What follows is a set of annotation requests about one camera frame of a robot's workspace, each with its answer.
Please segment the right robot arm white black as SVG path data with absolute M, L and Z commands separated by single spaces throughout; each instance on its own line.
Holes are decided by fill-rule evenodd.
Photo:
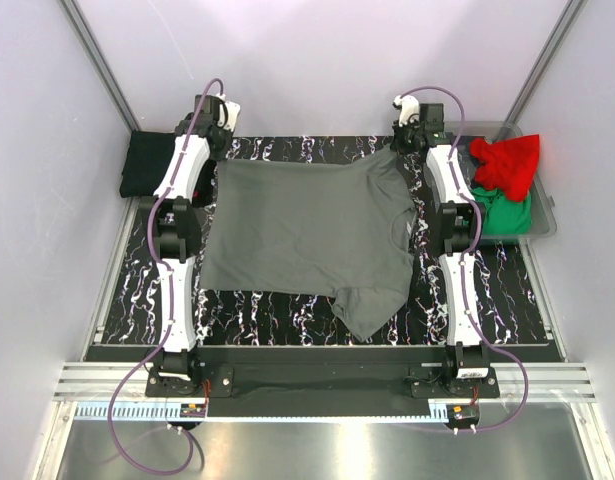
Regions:
M 461 172 L 457 147 L 444 131 L 444 106 L 423 104 L 413 95 L 393 100 L 398 119 L 392 148 L 418 154 L 438 196 L 439 264 L 446 288 L 448 334 L 445 359 L 432 381 L 448 396 L 475 399 L 487 383 L 489 361 L 474 327 L 477 295 L 474 250 L 481 238 L 482 211 Z

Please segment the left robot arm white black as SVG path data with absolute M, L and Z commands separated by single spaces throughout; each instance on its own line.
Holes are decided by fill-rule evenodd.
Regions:
M 194 111 L 175 130 L 163 180 L 152 196 L 140 202 L 161 292 L 160 340 L 147 357 L 152 365 L 149 396 L 191 397 L 205 394 L 209 387 L 196 350 L 191 306 L 193 271 L 202 244 L 193 202 L 197 191 L 205 201 L 212 198 L 214 168 L 231 146 L 239 113 L 240 105 L 223 93 L 197 96 Z

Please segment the grey t shirt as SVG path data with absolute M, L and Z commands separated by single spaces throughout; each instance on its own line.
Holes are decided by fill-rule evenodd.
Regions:
M 406 304 L 413 277 L 417 212 L 397 164 L 388 148 L 349 164 L 219 163 L 201 286 L 326 296 L 368 340 Z

